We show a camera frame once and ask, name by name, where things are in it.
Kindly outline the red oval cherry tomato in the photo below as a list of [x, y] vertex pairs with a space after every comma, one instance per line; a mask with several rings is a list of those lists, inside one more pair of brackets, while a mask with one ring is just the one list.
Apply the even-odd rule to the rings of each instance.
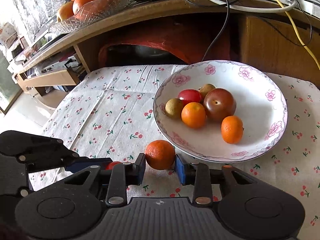
[[202, 101], [201, 93], [195, 89], [182, 90], [178, 94], [178, 98], [181, 100], [181, 102], [183, 103], [184, 106], [191, 103], [191, 102], [201, 103], [201, 101]]

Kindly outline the dark orange mandarin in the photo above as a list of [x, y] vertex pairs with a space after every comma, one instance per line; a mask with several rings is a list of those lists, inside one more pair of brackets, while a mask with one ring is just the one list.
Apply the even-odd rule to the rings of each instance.
[[156, 170], [168, 170], [175, 161], [175, 148], [165, 140], [155, 140], [148, 144], [145, 151], [148, 165]]

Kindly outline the brown longan fruit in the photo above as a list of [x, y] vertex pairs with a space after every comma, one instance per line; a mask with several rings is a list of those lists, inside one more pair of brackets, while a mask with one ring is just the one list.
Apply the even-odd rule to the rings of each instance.
[[201, 88], [199, 88], [199, 93], [201, 94], [202, 98], [204, 99], [205, 96], [211, 91], [214, 90], [215, 86], [208, 83], [203, 85]]

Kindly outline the white power strip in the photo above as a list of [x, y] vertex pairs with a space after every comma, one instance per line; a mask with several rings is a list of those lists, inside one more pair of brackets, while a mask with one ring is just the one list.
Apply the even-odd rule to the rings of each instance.
[[293, 8], [301, 9], [302, 11], [308, 13], [311, 16], [319, 18], [319, 0], [268, 0], [274, 1], [278, 7], [277, 8], [267, 8], [267, 9], [245, 9], [247, 12], [257, 12], [257, 13], [281, 13], [288, 12]]

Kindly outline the red cloth under cabinet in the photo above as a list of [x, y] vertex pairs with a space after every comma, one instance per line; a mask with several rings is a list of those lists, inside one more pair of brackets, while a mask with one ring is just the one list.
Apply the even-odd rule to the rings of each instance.
[[227, 33], [171, 18], [123, 26], [99, 38], [99, 67], [143, 64], [193, 64], [207, 60], [230, 60]]

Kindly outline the dark red plum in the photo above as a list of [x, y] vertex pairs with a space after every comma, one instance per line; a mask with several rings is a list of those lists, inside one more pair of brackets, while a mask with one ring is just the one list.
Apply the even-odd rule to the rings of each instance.
[[229, 91], [216, 88], [205, 96], [203, 106], [210, 121], [221, 122], [224, 118], [234, 115], [236, 100]]

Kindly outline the yellow apple in dish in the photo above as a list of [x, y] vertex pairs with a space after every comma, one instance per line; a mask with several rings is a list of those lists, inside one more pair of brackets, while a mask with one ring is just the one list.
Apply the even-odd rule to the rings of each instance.
[[63, 4], [60, 9], [57, 11], [57, 22], [65, 21], [66, 19], [72, 17], [73, 13], [73, 1], [69, 1]]

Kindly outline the white floral ceramic bowl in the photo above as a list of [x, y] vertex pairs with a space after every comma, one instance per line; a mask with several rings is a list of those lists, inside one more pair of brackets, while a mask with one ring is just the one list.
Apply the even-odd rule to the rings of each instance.
[[[168, 100], [185, 89], [211, 83], [231, 92], [237, 106], [235, 115], [244, 125], [238, 144], [228, 144], [221, 136], [220, 124], [207, 122], [192, 129], [164, 112]], [[181, 152], [216, 163], [237, 163], [254, 159], [269, 151], [283, 136], [287, 126], [287, 103], [283, 93], [267, 74], [244, 63], [215, 60], [181, 68], [157, 90], [153, 114], [160, 132]]]

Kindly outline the cherry print tablecloth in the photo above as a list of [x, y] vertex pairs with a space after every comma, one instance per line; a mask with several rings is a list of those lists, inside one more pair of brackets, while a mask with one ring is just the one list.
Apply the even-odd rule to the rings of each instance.
[[[152, 141], [167, 138], [153, 114], [160, 85], [184, 66], [102, 68], [89, 74], [60, 103], [44, 135], [63, 140], [82, 157], [133, 162]], [[296, 197], [305, 220], [299, 239], [319, 239], [319, 89], [308, 81], [266, 73], [287, 103], [287, 126], [280, 140], [254, 159], [232, 163], [254, 178]], [[187, 161], [219, 169], [222, 163]]]

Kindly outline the small orange mandarin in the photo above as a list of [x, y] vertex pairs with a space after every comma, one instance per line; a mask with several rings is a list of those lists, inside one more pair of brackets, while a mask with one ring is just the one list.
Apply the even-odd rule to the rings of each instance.
[[198, 129], [206, 124], [206, 111], [201, 103], [190, 102], [184, 106], [181, 119], [190, 128]]
[[239, 117], [231, 115], [223, 119], [221, 123], [221, 135], [226, 143], [239, 143], [242, 139], [243, 132], [243, 122]]

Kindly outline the glass fruit dish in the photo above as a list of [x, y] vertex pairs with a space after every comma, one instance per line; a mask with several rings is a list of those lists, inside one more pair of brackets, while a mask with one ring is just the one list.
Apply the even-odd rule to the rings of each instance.
[[131, 0], [95, 0], [86, 3], [72, 17], [49, 28], [56, 35], [67, 34], [112, 16], [129, 6]]

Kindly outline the wooden tv cabinet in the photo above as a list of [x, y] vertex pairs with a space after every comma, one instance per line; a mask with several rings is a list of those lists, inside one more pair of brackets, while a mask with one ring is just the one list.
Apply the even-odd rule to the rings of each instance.
[[37, 53], [13, 75], [27, 91], [30, 87], [74, 85], [79, 78], [72, 70], [59, 70], [32, 78], [27, 70], [74, 51], [84, 69], [143, 64], [122, 45], [140, 45], [167, 51], [183, 63], [233, 60], [263, 72], [283, 74], [319, 84], [319, 20], [291, 11], [297, 32], [308, 44], [297, 44], [296, 32], [283, 13], [226, 12], [184, 0], [146, 3], [80, 28]]

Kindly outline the round red tomato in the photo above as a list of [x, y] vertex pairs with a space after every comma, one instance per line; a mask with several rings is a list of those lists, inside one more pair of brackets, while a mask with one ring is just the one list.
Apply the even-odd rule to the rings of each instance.
[[117, 164], [122, 164], [122, 162], [120, 161], [112, 161], [110, 163], [108, 163], [105, 167], [105, 170], [112, 170], [114, 166], [116, 166]]

